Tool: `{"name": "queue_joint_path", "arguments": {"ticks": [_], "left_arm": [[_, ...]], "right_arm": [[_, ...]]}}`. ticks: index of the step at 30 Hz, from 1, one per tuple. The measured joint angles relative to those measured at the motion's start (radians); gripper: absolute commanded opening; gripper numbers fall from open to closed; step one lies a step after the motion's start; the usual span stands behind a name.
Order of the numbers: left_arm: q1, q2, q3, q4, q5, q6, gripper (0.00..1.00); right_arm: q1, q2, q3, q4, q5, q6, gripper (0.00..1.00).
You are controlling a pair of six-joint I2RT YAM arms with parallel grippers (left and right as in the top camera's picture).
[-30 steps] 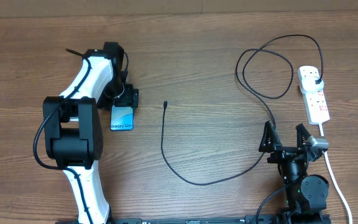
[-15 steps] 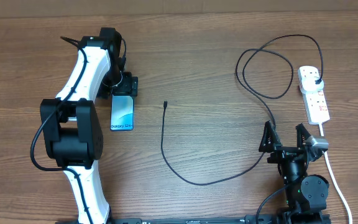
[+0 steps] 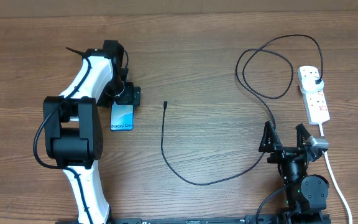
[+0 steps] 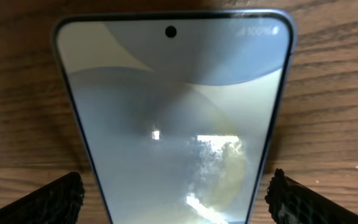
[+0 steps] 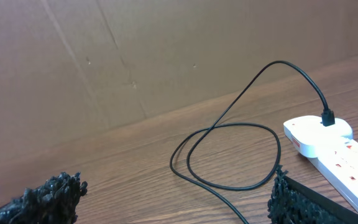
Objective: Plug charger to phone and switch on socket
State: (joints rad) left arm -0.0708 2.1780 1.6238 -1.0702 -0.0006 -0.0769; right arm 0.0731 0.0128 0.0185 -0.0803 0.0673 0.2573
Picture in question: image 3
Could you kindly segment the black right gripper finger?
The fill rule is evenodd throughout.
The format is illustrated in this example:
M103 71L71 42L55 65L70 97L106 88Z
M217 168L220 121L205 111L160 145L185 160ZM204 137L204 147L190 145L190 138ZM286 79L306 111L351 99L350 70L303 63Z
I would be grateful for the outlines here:
M300 149L308 149L312 146L313 136L307 131L303 123L296 126L296 146Z
M274 152L281 146L282 143L273 124L270 121L266 121L259 146L259 152Z

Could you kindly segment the Samsung Galaxy smartphone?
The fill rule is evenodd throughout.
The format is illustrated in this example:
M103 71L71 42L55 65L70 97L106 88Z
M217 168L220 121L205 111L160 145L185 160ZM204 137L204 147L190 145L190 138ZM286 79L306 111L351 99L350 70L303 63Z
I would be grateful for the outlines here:
M132 131L134 129L134 106L118 105L111 106L111 131Z

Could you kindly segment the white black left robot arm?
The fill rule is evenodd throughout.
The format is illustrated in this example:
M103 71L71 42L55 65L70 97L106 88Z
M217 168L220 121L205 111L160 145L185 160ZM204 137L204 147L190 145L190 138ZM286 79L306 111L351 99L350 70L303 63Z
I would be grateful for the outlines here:
M71 85L44 99L33 153L41 166L66 175L78 208L75 223L113 223L99 174L104 147L99 108L111 111L112 131L131 131L141 89L127 80L129 57L118 41L77 54L82 66Z

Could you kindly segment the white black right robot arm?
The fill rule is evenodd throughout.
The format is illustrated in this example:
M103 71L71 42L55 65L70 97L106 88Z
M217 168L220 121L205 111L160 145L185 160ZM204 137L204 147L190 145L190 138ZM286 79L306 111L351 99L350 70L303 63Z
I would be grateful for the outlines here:
M270 194L259 205L255 223L330 223L324 215L329 182L321 175L309 175L310 162L318 160L328 150L324 137L314 137L303 124L296 126L296 146L283 146L275 127L270 121L264 126L259 151L269 153L269 164L276 164L283 179L283 187ZM273 215L261 215L264 205L279 193L287 198L286 208L278 209Z

